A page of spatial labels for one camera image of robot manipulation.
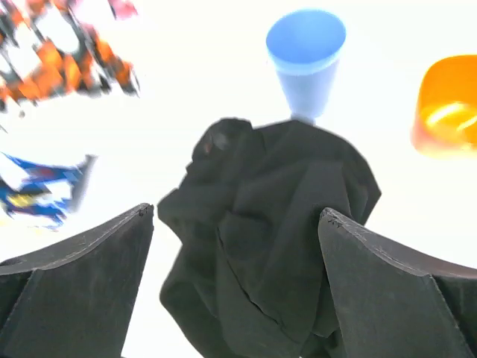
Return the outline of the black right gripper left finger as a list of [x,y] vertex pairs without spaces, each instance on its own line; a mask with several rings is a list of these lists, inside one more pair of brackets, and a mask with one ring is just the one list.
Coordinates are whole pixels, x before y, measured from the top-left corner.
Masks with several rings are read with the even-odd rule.
[[153,236],[139,204],[1,263],[1,356],[120,357]]

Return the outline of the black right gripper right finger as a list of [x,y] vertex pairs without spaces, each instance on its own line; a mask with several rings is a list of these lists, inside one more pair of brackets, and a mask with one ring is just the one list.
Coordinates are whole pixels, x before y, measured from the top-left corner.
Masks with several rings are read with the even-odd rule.
[[349,357],[475,357],[476,270],[374,233],[331,208],[318,239]]

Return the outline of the blue white patterned cloth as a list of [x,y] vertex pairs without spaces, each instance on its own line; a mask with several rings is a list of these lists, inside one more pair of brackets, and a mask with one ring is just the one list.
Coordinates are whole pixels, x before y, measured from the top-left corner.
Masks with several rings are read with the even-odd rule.
[[82,204],[95,161],[86,155],[73,166],[52,166],[1,153],[1,222],[58,230]]

